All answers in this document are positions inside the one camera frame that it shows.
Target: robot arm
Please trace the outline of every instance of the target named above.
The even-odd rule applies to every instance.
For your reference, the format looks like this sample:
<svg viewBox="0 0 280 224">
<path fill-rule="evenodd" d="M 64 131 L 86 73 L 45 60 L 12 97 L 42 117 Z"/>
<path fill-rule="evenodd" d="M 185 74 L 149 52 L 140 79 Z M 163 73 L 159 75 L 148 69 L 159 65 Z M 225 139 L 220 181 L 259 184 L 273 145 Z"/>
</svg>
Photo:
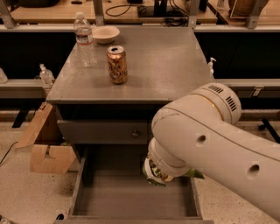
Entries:
<svg viewBox="0 0 280 224">
<path fill-rule="evenodd" d="M 164 186 L 192 167 L 280 221 L 280 144 L 236 128 L 235 93 L 210 83 L 161 108 L 143 171 Z"/>
</svg>

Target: white plastic bottle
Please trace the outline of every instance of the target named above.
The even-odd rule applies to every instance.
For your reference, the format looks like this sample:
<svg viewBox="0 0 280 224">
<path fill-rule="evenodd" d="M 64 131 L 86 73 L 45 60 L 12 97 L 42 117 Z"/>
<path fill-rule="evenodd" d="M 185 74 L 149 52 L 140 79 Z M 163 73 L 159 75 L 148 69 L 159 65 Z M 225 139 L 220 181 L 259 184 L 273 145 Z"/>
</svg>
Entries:
<svg viewBox="0 0 280 224">
<path fill-rule="evenodd" d="M 46 69 L 44 64 L 40 64 L 41 72 L 40 78 L 45 86 L 51 87 L 54 83 L 54 77 L 51 70 Z"/>
<path fill-rule="evenodd" d="M 95 43 L 90 23 L 85 19 L 84 13 L 78 11 L 73 23 L 76 41 L 81 60 L 85 67 L 92 67 L 96 63 Z"/>
</svg>

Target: soda can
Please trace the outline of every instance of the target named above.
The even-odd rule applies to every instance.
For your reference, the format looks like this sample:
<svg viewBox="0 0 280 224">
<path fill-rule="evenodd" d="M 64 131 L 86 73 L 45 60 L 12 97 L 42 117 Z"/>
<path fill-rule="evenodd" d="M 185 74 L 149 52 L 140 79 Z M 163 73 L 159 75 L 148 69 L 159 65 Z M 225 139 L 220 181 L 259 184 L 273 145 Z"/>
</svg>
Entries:
<svg viewBox="0 0 280 224">
<path fill-rule="evenodd" d="M 120 45 L 112 45 L 107 50 L 108 73 L 115 84 L 122 84 L 127 80 L 128 70 L 126 52 Z"/>
</svg>

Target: wooden desk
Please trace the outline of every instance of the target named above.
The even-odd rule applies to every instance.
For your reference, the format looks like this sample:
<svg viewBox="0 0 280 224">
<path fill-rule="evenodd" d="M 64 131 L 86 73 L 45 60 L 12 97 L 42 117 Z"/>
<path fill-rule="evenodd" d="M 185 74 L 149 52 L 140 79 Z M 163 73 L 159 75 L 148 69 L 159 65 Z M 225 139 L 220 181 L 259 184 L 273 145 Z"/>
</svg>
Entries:
<svg viewBox="0 0 280 224">
<path fill-rule="evenodd" d="M 183 0 L 176 0 L 175 2 L 179 7 L 185 8 Z M 135 6 L 132 6 L 124 15 L 119 17 L 111 17 L 105 14 L 106 9 L 122 4 L 129 5 L 126 0 L 112 0 L 111 3 L 103 3 L 104 19 L 107 24 L 154 24 L 164 21 L 161 17 L 138 17 L 137 7 Z M 143 0 L 143 5 L 153 5 L 153 0 Z M 126 7 L 117 8 L 111 10 L 110 13 L 115 15 L 124 12 L 126 9 Z M 60 0 L 55 6 L 48 8 L 19 7 L 11 15 L 20 24 L 69 24 L 75 20 L 77 11 L 83 11 L 85 17 L 91 23 L 95 22 L 95 9 L 92 1 L 84 1 L 83 4 L 71 4 L 71 0 Z M 216 24 L 217 20 L 217 17 L 207 8 L 206 12 L 199 11 L 197 23 Z"/>
<path fill-rule="evenodd" d="M 219 0 L 208 0 L 208 7 L 216 16 L 227 25 L 245 25 L 246 18 L 231 18 L 228 13 L 228 6 L 225 9 L 217 7 Z M 280 1 L 270 0 L 262 10 L 259 18 L 259 25 L 280 25 Z"/>
</svg>

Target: wire on floor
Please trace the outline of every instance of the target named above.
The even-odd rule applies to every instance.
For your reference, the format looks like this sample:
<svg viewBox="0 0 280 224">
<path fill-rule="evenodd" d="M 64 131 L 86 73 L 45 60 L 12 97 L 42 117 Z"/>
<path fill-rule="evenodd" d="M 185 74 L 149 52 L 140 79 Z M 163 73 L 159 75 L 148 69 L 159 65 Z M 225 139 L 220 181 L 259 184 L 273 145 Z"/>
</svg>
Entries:
<svg viewBox="0 0 280 224">
<path fill-rule="evenodd" d="M 5 160 L 5 158 L 7 157 L 7 155 L 9 154 L 9 152 L 11 151 L 12 146 L 14 146 L 15 144 L 17 144 L 18 142 L 13 143 L 10 148 L 7 150 L 6 154 L 3 156 L 0 165 L 2 164 L 2 162 Z"/>
</svg>

